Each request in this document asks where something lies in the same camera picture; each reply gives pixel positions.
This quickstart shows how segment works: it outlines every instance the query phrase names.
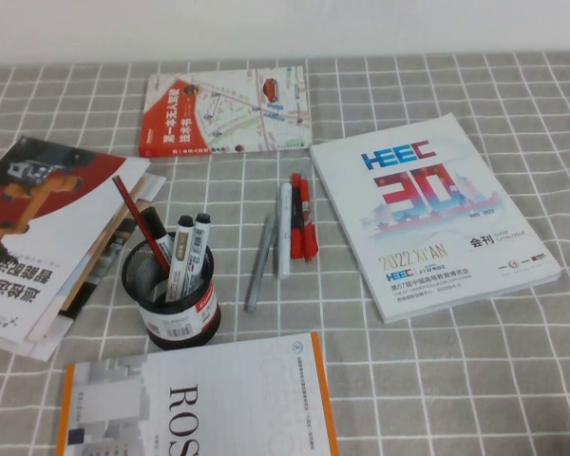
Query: book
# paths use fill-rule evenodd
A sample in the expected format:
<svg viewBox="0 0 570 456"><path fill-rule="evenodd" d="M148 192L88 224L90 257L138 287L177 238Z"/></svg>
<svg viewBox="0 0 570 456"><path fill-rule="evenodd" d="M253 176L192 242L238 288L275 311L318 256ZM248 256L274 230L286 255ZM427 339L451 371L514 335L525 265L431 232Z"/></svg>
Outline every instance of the book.
<svg viewBox="0 0 570 456"><path fill-rule="evenodd" d="M150 76L142 157L286 150L310 146L303 66Z"/></svg>
<svg viewBox="0 0 570 456"><path fill-rule="evenodd" d="M130 194L133 198L140 192L140 189L143 186L143 177L138 181L138 183L133 187ZM89 266L89 261L92 259L92 256L89 253L94 252L100 248L107 242L105 238L106 231L111 231L114 229L114 223L118 217L123 217L126 211L126 205L123 204L123 207L119 210L119 212L112 217L110 222L106 225L104 230L99 234L97 239L93 242L91 247L86 252L83 259L76 265L72 273L67 278L64 285L59 289L57 295L53 298L50 304L45 309L42 316L36 321L36 324L33 328L29 331L28 335L26 336L27 341L31 342L38 342L42 340L45 335L47 334L48 328L52 324L55 316L60 312L64 306L67 306L71 298L70 296L73 295L79 289L79 283L82 283L84 280L83 275L88 274L87 267Z"/></svg>
<svg viewBox="0 0 570 456"><path fill-rule="evenodd" d="M58 456L336 456L316 333L70 365Z"/></svg>
<svg viewBox="0 0 570 456"><path fill-rule="evenodd" d="M311 155L385 322L561 273L451 114Z"/></svg>
<svg viewBox="0 0 570 456"><path fill-rule="evenodd" d="M139 192L136 192L135 188L131 191L131 195L137 193L136 205L139 210L151 204L164 182L164 177L149 173L143 175L140 179L142 187ZM122 219L118 218L119 214L110 221L111 224L113 221L116 221L115 219L119 220L118 228L109 231L108 225L100 237L98 237L98 239L104 237L104 240L107 240L103 250L100 250L99 246L100 244L104 245L105 242L95 242L93 244L86 253L85 259L78 264L67 282L53 298L45 313L43 313L31 330L31 332L36 330L40 336L32 339L30 332L28 337L20 343L11 342L0 337L0 349L39 361L48 361L66 336L74 319L91 297L97 285L137 227L130 214L127 214ZM82 285L78 287L78 283L81 280ZM55 315L55 312L60 307L59 314Z"/></svg>
<svg viewBox="0 0 570 456"><path fill-rule="evenodd" d="M148 164L29 137L0 159L0 337L26 338L123 204L111 177Z"/></svg>
<svg viewBox="0 0 570 456"><path fill-rule="evenodd" d="M166 177L149 173L145 173L142 179L143 185L136 198L134 197L135 192L131 192L131 197L135 200L135 205L140 212L152 205L152 201L166 182ZM115 222L115 227L110 222L110 225L102 233L103 240L97 243L95 250L89 249L85 257L85 269L69 291L67 300L59 314L71 318L76 317L137 228L133 216L128 212L126 206L123 208L126 210L125 214L119 212L112 220Z"/></svg>

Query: gray pen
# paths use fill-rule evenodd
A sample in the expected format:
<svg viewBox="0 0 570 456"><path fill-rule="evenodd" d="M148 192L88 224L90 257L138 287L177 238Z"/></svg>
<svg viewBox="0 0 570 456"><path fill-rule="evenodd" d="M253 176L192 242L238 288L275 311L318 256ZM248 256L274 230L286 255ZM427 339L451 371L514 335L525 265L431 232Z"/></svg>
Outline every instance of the gray pen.
<svg viewBox="0 0 570 456"><path fill-rule="evenodd" d="M251 277L251 286L245 302L245 312L252 314L257 307L257 297L259 296L259 287L261 285L262 277L264 276L264 269L266 268L266 260L270 252L270 246L275 243L276 239L276 217L270 214L266 217L264 231L262 233L261 246L257 255L256 266L254 267L254 275Z"/></svg>

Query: white wall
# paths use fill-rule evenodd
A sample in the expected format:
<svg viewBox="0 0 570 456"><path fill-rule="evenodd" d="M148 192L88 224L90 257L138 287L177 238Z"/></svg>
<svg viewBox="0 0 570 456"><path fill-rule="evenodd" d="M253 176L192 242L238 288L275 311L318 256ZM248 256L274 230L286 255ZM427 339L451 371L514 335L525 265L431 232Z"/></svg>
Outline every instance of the white wall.
<svg viewBox="0 0 570 456"><path fill-rule="evenodd" d="M570 0L0 0L0 64L570 48Z"/></svg>

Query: grid pattern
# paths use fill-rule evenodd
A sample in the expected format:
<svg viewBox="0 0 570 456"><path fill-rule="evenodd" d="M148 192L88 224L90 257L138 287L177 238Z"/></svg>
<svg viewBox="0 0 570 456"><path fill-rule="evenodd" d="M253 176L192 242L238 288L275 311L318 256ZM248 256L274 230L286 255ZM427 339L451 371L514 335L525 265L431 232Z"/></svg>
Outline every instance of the grid pattern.
<svg viewBox="0 0 570 456"><path fill-rule="evenodd" d="M570 456L570 52L0 67L0 155L28 134L135 156L150 73L293 64L307 68L316 143L453 112L566 270L384 325L306 151L156 160L167 224L201 210L215 222L211 343L320 331L344 456ZM320 254L286 281L267 274L249 316L262 222L294 171L312 179ZM48 363L0 351L0 456L52 454L65 364L157 350L119 283L123 259Z"/></svg>

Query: pen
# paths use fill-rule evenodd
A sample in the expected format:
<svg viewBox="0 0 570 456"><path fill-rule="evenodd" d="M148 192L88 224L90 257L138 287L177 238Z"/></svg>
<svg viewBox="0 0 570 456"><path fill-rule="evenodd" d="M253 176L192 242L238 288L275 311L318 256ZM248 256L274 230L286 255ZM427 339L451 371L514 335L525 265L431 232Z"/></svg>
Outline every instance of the pen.
<svg viewBox="0 0 570 456"><path fill-rule="evenodd" d="M278 198L278 278L287 278L290 274L290 255L292 253L292 185L281 184Z"/></svg>
<svg viewBox="0 0 570 456"><path fill-rule="evenodd" d="M176 301L184 295L184 284L190 244L192 243L192 231L194 222L190 216L181 216L178 221L178 231L175 234L175 248L171 258L171 270L167 281L167 294L165 302Z"/></svg>
<svg viewBox="0 0 570 456"><path fill-rule="evenodd" d="M293 259L304 257L302 244L302 230L304 229L304 215L302 214L302 200L300 199L300 175L292 174L292 254Z"/></svg>
<svg viewBox="0 0 570 456"><path fill-rule="evenodd" d="M207 249L207 239L209 238L209 228L211 218L209 214L197 214L194 222L194 234L192 236L192 247L188 258L188 268L186 271L183 294L189 295L194 291L194 287L202 272L202 263L205 260L205 250Z"/></svg>
<svg viewBox="0 0 570 456"><path fill-rule="evenodd" d="M262 277L264 276L264 269L266 269L266 260L268 259L268 253L270 252L270 246L275 242L276 231L276 217L274 214L270 214L267 216L266 223L264 224L262 241L257 254L257 262L254 267L254 274L251 277L251 287L249 289L247 301L245 302L244 309L245 312L249 314L252 314L257 307L259 287L261 285Z"/></svg>
<svg viewBox="0 0 570 456"><path fill-rule="evenodd" d="M319 251L319 246L316 242L316 231L311 214L311 192L308 180L305 178L302 178L300 182L300 198L304 214L304 257L307 261L311 261Z"/></svg>
<svg viewBox="0 0 570 456"><path fill-rule="evenodd" d="M164 229L161 218L156 212L156 209L152 206L143 209L140 212L143 221L150 230L152 238L156 240L156 243L161 249L162 255L167 261L171 261L171 256L173 253L173 239L167 234L167 230Z"/></svg>
<svg viewBox="0 0 570 456"><path fill-rule="evenodd" d="M156 243L156 240L154 240L154 238L152 237L152 233L150 233L150 230L145 225L145 222L143 221L142 216L140 215L140 211L137 210L137 206L135 205L135 202L133 202L131 195L129 195L129 192L126 190L126 187L124 186L123 180L121 179L120 176L115 176L112 178L112 180L116 184L116 188L118 188L118 191L120 192L121 197L123 197L124 204L126 204L126 207L128 208L129 212L131 213L131 216L133 216L133 219L135 219L135 221L137 222L138 226L140 227L140 230L142 230L143 237L145 238L148 245L150 246L150 249L152 249L152 253L154 254L154 257L156 257L156 260L159 262L159 265L161 266L162 272L166 276L168 276L169 275L169 263L167 262L167 260L162 255L162 252L161 252L161 249L159 248L159 245Z"/></svg>

